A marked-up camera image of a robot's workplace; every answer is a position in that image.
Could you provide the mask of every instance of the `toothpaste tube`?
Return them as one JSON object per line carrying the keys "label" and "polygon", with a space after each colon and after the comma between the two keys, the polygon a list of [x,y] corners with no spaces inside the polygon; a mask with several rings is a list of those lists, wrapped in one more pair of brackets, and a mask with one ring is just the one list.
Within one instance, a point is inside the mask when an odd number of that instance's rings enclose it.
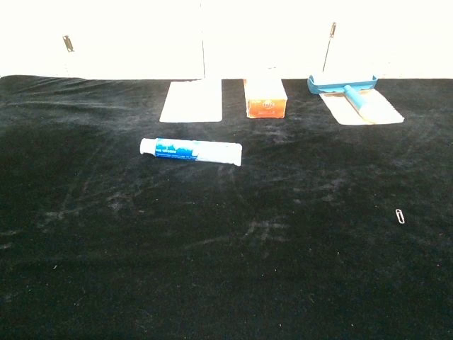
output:
{"label": "toothpaste tube", "polygon": [[227,163],[241,166],[242,145],[237,143],[203,142],[198,140],[168,140],[143,138],[141,154],[186,161]]}

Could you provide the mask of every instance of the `orange box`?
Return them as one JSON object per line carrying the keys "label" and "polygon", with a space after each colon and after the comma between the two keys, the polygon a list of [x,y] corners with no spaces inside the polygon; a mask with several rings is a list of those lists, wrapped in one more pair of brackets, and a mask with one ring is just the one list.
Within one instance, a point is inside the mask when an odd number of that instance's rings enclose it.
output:
{"label": "orange box", "polygon": [[281,79],[244,79],[247,117],[284,118],[288,97]]}

